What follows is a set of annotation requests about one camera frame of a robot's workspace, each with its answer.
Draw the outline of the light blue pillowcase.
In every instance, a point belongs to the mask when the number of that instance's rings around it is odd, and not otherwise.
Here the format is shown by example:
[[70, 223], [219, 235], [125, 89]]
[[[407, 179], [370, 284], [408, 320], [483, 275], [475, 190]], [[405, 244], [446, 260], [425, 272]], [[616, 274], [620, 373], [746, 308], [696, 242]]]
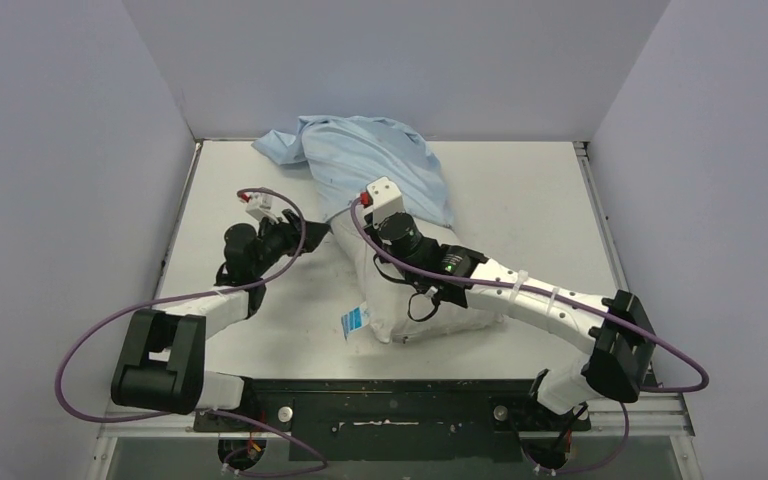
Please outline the light blue pillowcase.
[[349, 208], [371, 182], [387, 177], [408, 213], [451, 228], [454, 213], [442, 165], [410, 126], [386, 117], [310, 115], [293, 133], [271, 130], [252, 147], [278, 166], [305, 164], [328, 222]]

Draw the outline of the white pillow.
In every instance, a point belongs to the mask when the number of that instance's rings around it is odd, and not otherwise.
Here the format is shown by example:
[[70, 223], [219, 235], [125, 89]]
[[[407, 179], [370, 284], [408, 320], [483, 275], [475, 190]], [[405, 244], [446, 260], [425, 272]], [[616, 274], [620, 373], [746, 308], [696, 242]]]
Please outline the white pillow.
[[441, 303], [434, 316], [424, 322], [412, 321], [410, 315], [420, 318], [428, 314], [433, 308], [431, 302], [416, 296], [412, 287], [395, 284], [385, 278], [390, 276], [401, 280], [402, 276], [394, 266], [373, 260], [375, 252], [361, 238], [349, 211], [334, 216], [329, 224], [337, 244], [354, 267], [368, 312], [367, 324], [379, 342], [427, 340], [503, 322], [500, 314], [465, 309], [451, 303]]

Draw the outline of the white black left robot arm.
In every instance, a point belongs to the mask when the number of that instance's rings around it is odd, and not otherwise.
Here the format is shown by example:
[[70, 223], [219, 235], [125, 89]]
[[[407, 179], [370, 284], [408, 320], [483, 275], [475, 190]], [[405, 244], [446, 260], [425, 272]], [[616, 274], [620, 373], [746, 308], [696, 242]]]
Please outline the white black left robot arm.
[[243, 378], [206, 369], [206, 342], [251, 318], [265, 298], [267, 271], [283, 257], [314, 251], [329, 231], [328, 224], [303, 220], [290, 209], [258, 226], [229, 227], [224, 261], [207, 296], [131, 316], [111, 382], [113, 403], [175, 414], [220, 409], [232, 428], [251, 427], [258, 401], [244, 393]]

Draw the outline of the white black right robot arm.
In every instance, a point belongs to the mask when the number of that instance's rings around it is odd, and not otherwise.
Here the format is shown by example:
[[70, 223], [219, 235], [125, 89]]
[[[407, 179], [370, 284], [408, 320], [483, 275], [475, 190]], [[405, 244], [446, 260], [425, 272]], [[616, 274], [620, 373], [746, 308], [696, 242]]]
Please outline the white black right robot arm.
[[461, 245], [420, 232], [405, 210], [364, 209], [364, 232], [376, 253], [398, 271], [395, 281], [442, 303], [501, 314], [547, 332], [577, 349], [561, 369], [534, 380], [526, 414], [549, 428], [574, 406], [598, 398], [634, 403], [654, 351], [654, 332], [640, 300], [575, 293], [516, 272]]

